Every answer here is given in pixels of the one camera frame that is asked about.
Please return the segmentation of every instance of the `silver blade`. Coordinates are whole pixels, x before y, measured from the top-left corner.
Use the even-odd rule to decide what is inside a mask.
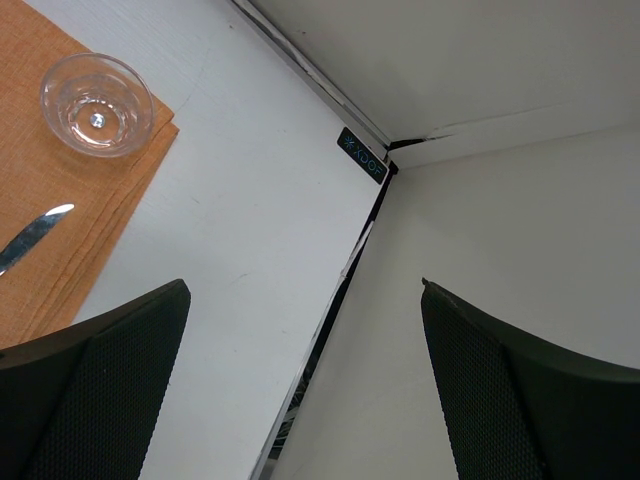
[[[44,215],[40,215],[16,235],[16,238],[11,240],[0,252],[0,276],[29,253],[29,250],[35,247],[67,213],[73,210],[73,207],[72,203],[67,203],[53,208]]]

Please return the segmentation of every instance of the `tabletop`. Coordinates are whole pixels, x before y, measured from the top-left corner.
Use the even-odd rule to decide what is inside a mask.
[[[184,278],[141,478],[246,479],[379,192],[344,124],[224,0],[28,0],[181,129],[76,321]]]

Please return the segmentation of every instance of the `brown cloth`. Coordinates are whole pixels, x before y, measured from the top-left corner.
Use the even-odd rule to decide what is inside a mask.
[[[76,206],[0,277],[0,348],[71,323],[178,134],[155,99],[152,140],[136,153],[96,158],[58,140],[40,83],[55,62],[85,51],[21,0],[0,1],[0,251],[44,212]]]

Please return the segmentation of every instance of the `orange cloth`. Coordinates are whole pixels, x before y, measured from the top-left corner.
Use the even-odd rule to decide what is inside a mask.
[[[21,0],[0,1],[0,250],[42,213],[76,205],[0,277],[0,348],[71,323],[178,134],[156,98],[152,139],[136,153],[101,159],[58,140],[40,83],[56,61],[84,51]]]

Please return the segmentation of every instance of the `knife blade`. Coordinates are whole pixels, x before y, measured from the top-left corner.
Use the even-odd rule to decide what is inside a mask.
[[[62,220],[75,205],[67,203],[40,215],[16,235],[0,252],[0,276],[13,267]]]

